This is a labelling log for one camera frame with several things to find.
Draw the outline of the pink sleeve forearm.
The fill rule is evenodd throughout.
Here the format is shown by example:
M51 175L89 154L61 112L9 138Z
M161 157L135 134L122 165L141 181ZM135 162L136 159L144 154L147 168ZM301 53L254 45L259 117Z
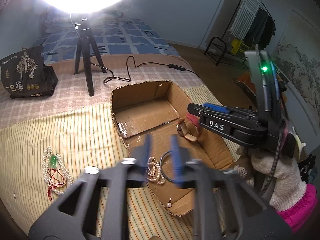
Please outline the pink sleeve forearm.
M317 203L318 198L315 186L307 184L304 196L293 207L284 211L277 211L277 214L285 220L293 232L296 232L308 220Z

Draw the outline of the right hand in knit glove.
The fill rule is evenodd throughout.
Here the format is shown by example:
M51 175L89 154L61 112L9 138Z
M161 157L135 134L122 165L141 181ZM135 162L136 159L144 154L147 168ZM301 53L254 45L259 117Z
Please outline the right hand in knit glove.
M254 186L253 174L258 171L264 175L271 172L274 156L268 152L257 149L247 149L240 146L236 153L240 158L235 162L234 168L240 177ZM293 207L306 192L306 183L300 177L300 171L295 159L281 157L278 159L273 177L276 179L270 205L277 211L284 211Z

